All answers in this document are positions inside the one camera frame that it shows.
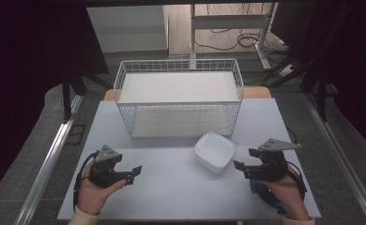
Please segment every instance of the sleeve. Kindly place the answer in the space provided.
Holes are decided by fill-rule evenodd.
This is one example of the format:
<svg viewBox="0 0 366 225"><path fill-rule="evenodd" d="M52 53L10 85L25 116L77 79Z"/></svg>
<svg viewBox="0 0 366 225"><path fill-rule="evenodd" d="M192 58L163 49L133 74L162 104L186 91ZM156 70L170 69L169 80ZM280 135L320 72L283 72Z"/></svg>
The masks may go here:
<svg viewBox="0 0 366 225"><path fill-rule="evenodd" d="M81 211L75 206L75 213L69 225L96 225L99 216L92 216Z"/></svg>
<svg viewBox="0 0 366 225"><path fill-rule="evenodd" d="M309 221L298 221L298 220L293 220L293 219L284 217L282 219L282 221L283 221L284 225L314 225L315 224L314 218L312 218Z"/></svg>

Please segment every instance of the white bowl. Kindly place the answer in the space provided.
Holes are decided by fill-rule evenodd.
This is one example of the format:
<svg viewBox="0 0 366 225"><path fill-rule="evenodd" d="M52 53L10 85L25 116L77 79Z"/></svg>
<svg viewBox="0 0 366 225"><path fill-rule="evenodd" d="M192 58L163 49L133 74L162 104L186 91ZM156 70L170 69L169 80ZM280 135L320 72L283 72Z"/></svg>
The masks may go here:
<svg viewBox="0 0 366 225"><path fill-rule="evenodd" d="M208 132L194 146L195 158L214 173L222 173L236 151L236 146L221 135Z"/></svg>

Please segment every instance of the white wire rack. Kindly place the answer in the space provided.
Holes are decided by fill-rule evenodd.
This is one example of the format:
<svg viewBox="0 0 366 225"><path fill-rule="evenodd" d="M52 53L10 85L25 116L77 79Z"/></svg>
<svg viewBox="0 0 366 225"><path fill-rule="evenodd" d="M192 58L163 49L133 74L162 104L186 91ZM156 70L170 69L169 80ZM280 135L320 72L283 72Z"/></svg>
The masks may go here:
<svg viewBox="0 0 366 225"><path fill-rule="evenodd" d="M114 83L132 138L230 136L242 96L235 59L124 61Z"/></svg>

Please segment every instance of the white table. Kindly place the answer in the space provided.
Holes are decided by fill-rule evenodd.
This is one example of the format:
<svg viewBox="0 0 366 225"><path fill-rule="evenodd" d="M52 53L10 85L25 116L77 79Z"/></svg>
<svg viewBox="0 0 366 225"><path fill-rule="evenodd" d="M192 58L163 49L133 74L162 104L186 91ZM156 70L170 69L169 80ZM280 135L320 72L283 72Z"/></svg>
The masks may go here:
<svg viewBox="0 0 366 225"><path fill-rule="evenodd" d="M230 140L236 145L233 159L259 165L248 148L256 148L268 138L290 142L274 98L244 99ZM100 219L126 221L249 220L280 218L274 208L250 191L250 180L231 162L215 174L194 158L193 146L199 138L130 138L121 115L112 101L102 101L89 132L76 173L84 159L104 144L122 153L116 171L131 171L143 165L132 186L113 194L101 211ZM294 150L285 151L287 160L301 169ZM69 191L58 219L73 215L71 177ZM304 176L308 192L305 205L311 217L321 217Z"/></svg>

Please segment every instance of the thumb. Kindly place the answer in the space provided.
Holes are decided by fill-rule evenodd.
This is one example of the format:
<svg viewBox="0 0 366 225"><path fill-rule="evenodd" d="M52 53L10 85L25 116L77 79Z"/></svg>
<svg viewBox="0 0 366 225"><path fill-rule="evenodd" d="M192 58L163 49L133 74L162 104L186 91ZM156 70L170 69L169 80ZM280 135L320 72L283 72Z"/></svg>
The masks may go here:
<svg viewBox="0 0 366 225"><path fill-rule="evenodd" d="M111 194L113 194L114 192L118 191L119 189L121 189L123 186L125 186L127 184L126 180L120 180L118 182L115 182L113 185L105 188L104 194L108 196L110 196Z"/></svg>

